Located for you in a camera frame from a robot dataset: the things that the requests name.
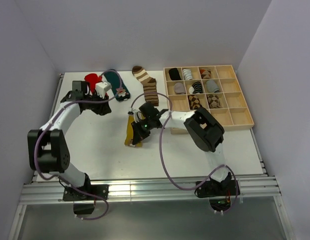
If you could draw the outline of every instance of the wooden compartment tray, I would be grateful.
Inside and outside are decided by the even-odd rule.
[[[174,111],[190,111],[188,96],[189,89],[195,82],[200,82],[203,88],[203,93],[192,94],[196,95],[200,104],[206,108],[210,114],[224,127],[226,131],[251,129],[254,126],[250,110],[247,106],[239,81],[236,77],[232,65],[210,65],[210,66],[183,66],[176,67],[181,80],[172,80],[169,70],[173,67],[164,68],[164,80],[166,95],[173,103]],[[209,79],[202,79],[200,69],[205,68],[210,71]],[[185,80],[183,70],[190,69],[193,79]],[[211,93],[206,87],[206,82],[213,80],[218,88],[218,93]],[[182,83],[186,94],[176,94],[174,85]],[[221,108],[210,108],[207,97],[210,94],[217,95]],[[187,133],[186,130],[172,128],[172,134]]]

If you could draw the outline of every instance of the sock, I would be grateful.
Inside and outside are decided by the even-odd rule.
[[[202,106],[200,99],[195,95],[188,96],[188,104],[189,104],[190,110],[199,109]]]
[[[132,122],[134,122],[134,116],[132,112],[128,113],[128,122],[127,122],[127,129],[126,129],[126,139],[124,144],[129,147],[142,147],[143,143],[140,141],[136,145],[133,145],[133,127]]]
[[[192,76],[192,71],[190,69],[183,69],[183,75],[184,75],[184,80],[192,80],[193,76]]]
[[[211,78],[212,72],[210,70],[207,70],[206,68],[200,68],[199,72],[200,72],[201,79],[210,79]]]
[[[135,78],[143,85],[144,93],[157,92],[156,80],[145,71],[141,66],[134,66],[131,70]],[[154,106],[159,105],[159,97],[157,94],[146,94],[144,95],[145,101],[153,104]]]
[[[219,86],[214,82],[214,80],[208,80],[206,82],[206,88],[209,93],[219,93],[220,89]]]
[[[89,83],[89,90],[91,94],[95,92],[95,85],[102,81],[102,77],[96,73],[90,73],[84,77],[85,81]]]
[[[208,106],[210,109],[220,109],[221,108],[220,99],[217,95],[214,95],[214,94],[208,95],[207,101],[208,101]]]
[[[168,70],[168,74],[171,80],[182,80],[180,76],[180,72],[176,67]]]
[[[186,94],[184,84],[181,82],[176,83],[174,85],[174,92],[176,94]]]
[[[115,72],[107,72],[104,74],[106,80],[111,84],[111,90],[114,95],[118,94],[116,100],[119,102],[126,101],[131,97],[131,94],[127,87],[125,86],[124,82],[121,83],[120,89],[120,79],[119,76]]]

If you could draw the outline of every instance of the green sock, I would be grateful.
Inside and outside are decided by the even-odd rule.
[[[131,94],[127,89],[127,87],[125,86],[124,82],[121,83],[121,89],[120,89],[120,79],[115,72],[107,72],[104,74],[104,76],[107,79],[107,82],[111,84],[111,90],[113,94],[114,95],[118,94],[118,96],[116,97],[117,101],[119,102],[126,101],[131,97]]]

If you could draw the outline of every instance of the white table surface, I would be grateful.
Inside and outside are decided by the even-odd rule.
[[[55,111],[61,99],[72,89],[72,81],[83,81],[89,73],[65,73]],[[142,148],[124,145],[129,106],[135,97],[143,93],[143,86],[130,71],[120,71],[119,74],[131,98],[124,102],[110,101],[112,113],[105,116],[86,110],[73,122],[65,135],[70,161],[87,173],[91,180],[165,178],[159,154],[159,129],[151,131]],[[148,74],[156,78],[157,91],[165,93],[163,71],[148,71]],[[144,97],[140,97],[135,108],[144,102]],[[158,108],[167,108],[164,97],[159,97]],[[226,131],[223,149],[226,164],[236,175],[263,174],[250,130]],[[172,177],[206,176],[213,170],[204,152],[196,147],[188,134],[172,135],[166,129],[163,134],[163,156]]]

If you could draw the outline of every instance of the brown striped sock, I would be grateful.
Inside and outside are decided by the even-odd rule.
[[[143,85],[144,93],[157,92],[156,80],[145,71],[141,66],[134,66],[131,70],[135,78],[140,81]],[[145,101],[153,104],[154,106],[159,105],[159,97],[157,94],[146,94],[144,95]]]

